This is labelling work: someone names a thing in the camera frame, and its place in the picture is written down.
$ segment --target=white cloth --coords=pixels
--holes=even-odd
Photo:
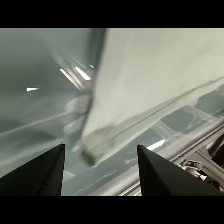
[[[105,160],[223,75],[224,29],[108,29],[84,155]]]

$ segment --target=cloth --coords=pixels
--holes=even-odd
[[[224,82],[223,29],[108,29],[82,133],[96,165]]]

